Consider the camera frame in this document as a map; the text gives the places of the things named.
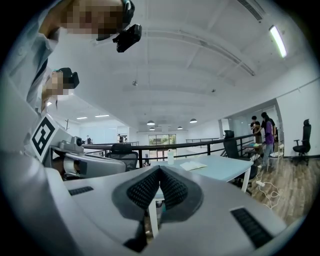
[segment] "black and white square marker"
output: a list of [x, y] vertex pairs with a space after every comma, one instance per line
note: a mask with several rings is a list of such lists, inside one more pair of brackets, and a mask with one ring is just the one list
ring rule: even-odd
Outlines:
[[32, 142], [40, 156], [54, 131], [55, 127], [50, 123], [48, 118], [45, 117], [32, 138]]

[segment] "open notebook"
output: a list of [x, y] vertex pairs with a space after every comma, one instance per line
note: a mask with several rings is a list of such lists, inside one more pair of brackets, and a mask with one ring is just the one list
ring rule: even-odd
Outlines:
[[194, 161], [190, 161], [190, 162], [184, 162], [182, 164], [180, 164], [180, 166], [185, 169], [186, 171], [191, 171], [194, 169], [199, 169], [202, 167], [207, 167], [207, 165], [200, 163], [200, 162], [194, 162]]

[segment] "black fisheye border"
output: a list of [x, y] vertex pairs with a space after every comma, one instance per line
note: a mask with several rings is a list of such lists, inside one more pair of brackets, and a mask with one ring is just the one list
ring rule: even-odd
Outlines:
[[[53, 0], [39, 1], [2, 1], [0, 15], [1, 24], [1, 51], [0, 67], [2, 68], [6, 57], [10, 53], [11, 46], [29, 22], [32, 16], [46, 8]], [[285, 12], [297, 23], [305, 37], [307, 38], [311, 49], [320, 62], [320, 36], [319, 34], [319, 8], [316, 1], [275, 0]], [[28, 232], [15, 219], [10, 206], [4, 198], [2, 188], [0, 188], [1, 220], [2, 220], [2, 247], [9, 249], [10, 254], [38, 253], [46, 255]], [[293, 237], [278, 251], [275, 255], [288, 255], [291, 252], [299, 253], [304, 250], [305, 254], [316, 252], [318, 249], [319, 236], [317, 235], [320, 224], [320, 197], [319, 193], [315, 198], [312, 207], [298, 231]]]

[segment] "white bottle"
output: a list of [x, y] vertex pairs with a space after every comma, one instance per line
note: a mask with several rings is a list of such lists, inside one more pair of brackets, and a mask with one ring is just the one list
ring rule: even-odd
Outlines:
[[173, 165], [174, 162], [174, 151], [172, 149], [168, 149], [168, 165]]

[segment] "office chair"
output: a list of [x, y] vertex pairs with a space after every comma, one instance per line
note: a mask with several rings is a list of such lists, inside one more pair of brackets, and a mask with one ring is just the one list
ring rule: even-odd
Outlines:
[[[233, 130], [225, 130], [225, 136], [224, 136], [224, 141], [223, 141], [223, 146], [226, 152], [226, 155], [228, 158], [233, 158], [233, 159], [238, 159], [238, 160], [244, 160], [244, 161], [250, 161], [250, 158], [247, 157], [240, 157], [239, 152], [238, 152], [238, 146], [237, 146], [237, 140], [235, 138], [235, 133]], [[252, 180], [256, 177], [257, 175], [257, 167], [252, 165], [251, 170], [250, 170], [250, 176], [249, 180]], [[241, 174], [238, 177], [235, 178], [235, 181], [232, 183], [236, 185], [237, 187], [242, 187], [243, 184], [243, 179], [245, 177], [245, 174]], [[250, 190], [246, 190], [250, 195], [252, 195], [252, 192]]]
[[105, 155], [106, 158], [120, 160], [125, 163], [125, 171], [135, 170], [137, 168], [138, 153], [132, 151], [130, 143], [117, 143], [111, 147], [111, 152]]
[[295, 166], [298, 165], [299, 162], [305, 161], [306, 166], [309, 165], [309, 160], [306, 157], [306, 154], [310, 151], [310, 134], [311, 134], [311, 124], [309, 123], [309, 119], [304, 120], [303, 122], [303, 135], [302, 135], [302, 145], [299, 145], [299, 139], [294, 140], [296, 142], [296, 146], [292, 149], [293, 151], [299, 153], [299, 157], [297, 158], [297, 162]]

